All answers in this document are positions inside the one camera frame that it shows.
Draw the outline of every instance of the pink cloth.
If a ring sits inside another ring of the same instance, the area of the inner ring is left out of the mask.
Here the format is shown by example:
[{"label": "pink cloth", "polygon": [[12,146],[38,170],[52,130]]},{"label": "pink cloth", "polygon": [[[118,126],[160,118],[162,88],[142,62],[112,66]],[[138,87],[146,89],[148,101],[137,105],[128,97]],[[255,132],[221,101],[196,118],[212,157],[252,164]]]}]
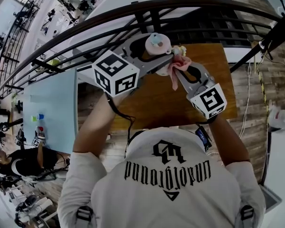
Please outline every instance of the pink cloth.
[{"label": "pink cloth", "polygon": [[168,66],[168,74],[170,75],[171,81],[172,81],[172,88],[174,90],[177,90],[178,88],[178,80],[177,76],[173,70],[173,68],[177,68],[181,71],[187,71],[188,67],[191,64],[191,59],[189,57],[181,56],[181,55],[175,55],[173,58],[173,61]]}]

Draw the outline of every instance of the white t-shirt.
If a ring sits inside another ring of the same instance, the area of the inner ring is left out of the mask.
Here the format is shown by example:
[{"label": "white t-shirt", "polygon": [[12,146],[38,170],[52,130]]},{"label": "white t-shirt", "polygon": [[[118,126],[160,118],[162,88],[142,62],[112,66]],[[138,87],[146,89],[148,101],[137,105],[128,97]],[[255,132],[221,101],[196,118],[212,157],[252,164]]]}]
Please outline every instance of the white t-shirt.
[{"label": "white t-shirt", "polygon": [[92,153],[72,153],[58,204],[62,228],[73,228],[89,205],[99,228],[231,228],[241,200],[265,199],[252,165],[226,167],[205,154],[199,137],[159,128],[141,133],[109,174]]}]

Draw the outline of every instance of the plastic bottle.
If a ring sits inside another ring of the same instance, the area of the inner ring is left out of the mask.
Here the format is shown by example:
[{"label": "plastic bottle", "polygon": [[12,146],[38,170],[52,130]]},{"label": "plastic bottle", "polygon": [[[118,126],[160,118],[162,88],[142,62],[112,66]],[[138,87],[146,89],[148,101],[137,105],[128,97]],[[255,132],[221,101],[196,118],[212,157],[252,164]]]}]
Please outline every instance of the plastic bottle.
[{"label": "plastic bottle", "polygon": [[274,106],[270,111],[268,121],[272,127],[285,129],[285,110]]}]

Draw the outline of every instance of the light blue table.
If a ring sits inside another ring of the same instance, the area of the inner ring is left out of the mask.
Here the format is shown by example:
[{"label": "light blue table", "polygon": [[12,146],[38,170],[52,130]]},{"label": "light blue table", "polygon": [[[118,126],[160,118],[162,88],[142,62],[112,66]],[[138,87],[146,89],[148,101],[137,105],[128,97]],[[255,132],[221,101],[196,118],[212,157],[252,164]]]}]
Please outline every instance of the light blue table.
[{"label": "light blue table", "polygon": [[[45,128],[50,149],[71,153],[78,131],[77,71],[66,72],[44,79],[24,88],[23,130],[27,144],[35,137],[36,126]],[[43,114],[44,119],[32,121],[32,116]]]}]

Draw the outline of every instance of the table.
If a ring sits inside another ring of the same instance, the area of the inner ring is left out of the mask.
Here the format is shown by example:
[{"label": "table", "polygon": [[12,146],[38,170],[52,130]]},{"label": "table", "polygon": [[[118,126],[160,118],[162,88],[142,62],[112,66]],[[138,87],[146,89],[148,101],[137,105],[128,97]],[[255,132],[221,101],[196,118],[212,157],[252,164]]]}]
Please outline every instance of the table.
[{"label": "table", "polygon": [[[201,63],[220,83],[227,99],[227,108],[222,113],[226,119],[237,117],[236,99],[226,60],[221,44],[190,44],[187,56],[192,61]],[[186,92],[179,82],[176,91],[172,89],[169,76],[146,75],[143,85],[120,105],[120,112],[136,117],[133,129],[169,127],[193,124],[205,121],[186,99]],[[129,121],[116,116],[111,131],[125,130]]]},{"label": "table", "polygon": [[[44,119],[33,122],[31,117],[38,113],[43,114]],[[50,149],[72,152],[78,131],[75,68],[24,88],[23,130],[27,144],[32,143],[36,126],[45,128]]]}]

